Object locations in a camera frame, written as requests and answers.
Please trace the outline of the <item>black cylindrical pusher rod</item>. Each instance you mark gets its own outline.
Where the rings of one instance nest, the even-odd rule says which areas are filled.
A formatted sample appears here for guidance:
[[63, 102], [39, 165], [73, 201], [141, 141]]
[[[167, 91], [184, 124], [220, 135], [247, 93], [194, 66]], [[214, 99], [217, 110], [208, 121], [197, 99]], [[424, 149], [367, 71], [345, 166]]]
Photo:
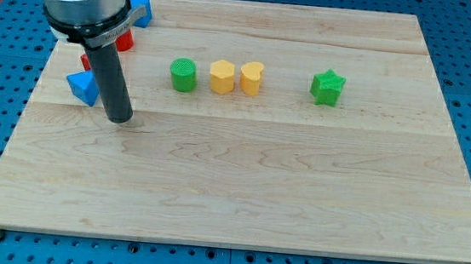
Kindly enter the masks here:
[[84, 51], [95, 76], [107, 119], [113, 123], [126, 123], [132, 118], [133, 110], [116, 44], [100, 48], [85, 47]]

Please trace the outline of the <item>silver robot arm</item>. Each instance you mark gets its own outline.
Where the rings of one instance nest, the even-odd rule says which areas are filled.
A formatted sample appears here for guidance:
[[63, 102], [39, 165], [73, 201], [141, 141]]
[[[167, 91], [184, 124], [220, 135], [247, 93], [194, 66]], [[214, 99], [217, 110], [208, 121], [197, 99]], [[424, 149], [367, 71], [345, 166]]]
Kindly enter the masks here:
[[146, 5], [131, 0], [42, 0], [43, 12], [55, 35], [83, 46], [100, 92], [107, 119], [126, 123], [133, 117], [128, 87], [116, 41], [139, 19]]

